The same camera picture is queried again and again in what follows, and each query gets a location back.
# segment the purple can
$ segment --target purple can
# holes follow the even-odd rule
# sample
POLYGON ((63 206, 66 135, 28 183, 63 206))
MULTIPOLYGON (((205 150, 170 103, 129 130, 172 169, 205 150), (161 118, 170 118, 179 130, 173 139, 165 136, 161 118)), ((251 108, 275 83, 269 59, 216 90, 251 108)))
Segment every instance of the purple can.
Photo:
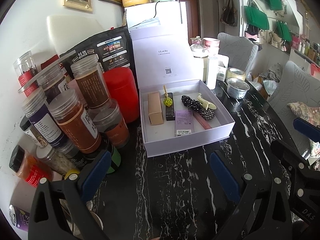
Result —
POLYGON ((16 206, 9 206, 9 216, 10 216, 10 220, 12 222, 12 224, 23 230, 23 231, 28 231, 28 227, 29 227, 29 216, 30 213, 17 208, 16 206))

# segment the white box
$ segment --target white box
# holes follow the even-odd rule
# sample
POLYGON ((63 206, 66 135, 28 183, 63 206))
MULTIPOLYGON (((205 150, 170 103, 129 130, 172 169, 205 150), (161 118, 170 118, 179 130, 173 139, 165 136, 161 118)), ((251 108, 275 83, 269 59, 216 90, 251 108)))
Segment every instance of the white box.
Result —
POLYGON ((148 157, 183 151, 228 138, 235 124, 223 104, 201 81, 201 71, 193 64, 188 42, 182 38, 179 26, 155 26, 132 30, 131 37, 140 89, 142 136, 148 157), (148 118, 148 93, 159 91, 164 100, 164 89, 173 93, 174 109, 187 110, 181 96, 196 99, 198 93, 217 106, 215 118, 208 121, 212 129, 205 130, 194 118, 193 134, 175 137, 175 121, 151 126, 148 118))

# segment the gift box lid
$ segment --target gift box lid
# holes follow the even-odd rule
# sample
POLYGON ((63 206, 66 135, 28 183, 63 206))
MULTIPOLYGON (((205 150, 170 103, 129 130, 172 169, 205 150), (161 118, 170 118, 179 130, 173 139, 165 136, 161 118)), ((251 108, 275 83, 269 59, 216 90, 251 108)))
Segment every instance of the gift box lid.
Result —
POLYGON ((182 25, 131 30, 138 87, 202 79, 182 25))

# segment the brown jar label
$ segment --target brown jar label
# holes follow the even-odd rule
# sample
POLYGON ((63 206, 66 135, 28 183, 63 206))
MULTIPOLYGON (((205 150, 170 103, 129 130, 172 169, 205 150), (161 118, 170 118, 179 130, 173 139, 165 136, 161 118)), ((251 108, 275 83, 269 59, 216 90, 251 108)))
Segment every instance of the brown jar label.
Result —
POLYGON ((105 131, 105 134, 108 136, 113 145, 117 147, 123 145, 128 139, 129 130, 124 122, 124 119, 122 118, 121 122, 116 127, 105 131))
POLYGON ((92 153, 99 147, 101 135, 98 133, 97 128, 89 116, 89 121, 84 123, 82 119, 83 114, 87 116, 87 112, 83 105, 81 105, 79 111, 77 111, 71 119, 63 123, 58 123, 58 125, 80 151, 83 153, 92 153))
POLYGON ((100 79, 98 70, 78 77, 76 78, 76 81, 89 108, 98 108, 109 100, 109 96, 100 79))

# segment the black marble table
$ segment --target black marble table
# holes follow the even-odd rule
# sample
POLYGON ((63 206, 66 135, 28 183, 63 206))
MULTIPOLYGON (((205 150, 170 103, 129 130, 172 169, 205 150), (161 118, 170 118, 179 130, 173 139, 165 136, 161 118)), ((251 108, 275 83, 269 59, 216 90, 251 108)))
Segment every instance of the black marble table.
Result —
MULTIPOLYGON (((105 178, 93 200, 93 211, 111 240, 212 239, 235 204, 214 176, 210 154, 220 150, 240 174, 268 179, 270 143, 280 138, 296 149, 277 114, 252 86, 243 100, 230 98, 226 91, 226 84, 219 82, 214 93, 236 122, 228 139, 147 158, 140 121, 128 126, 131 139, 119 150, 122 164, 105 178)), ((287 173, 277 165, 288 190, 287 173)))

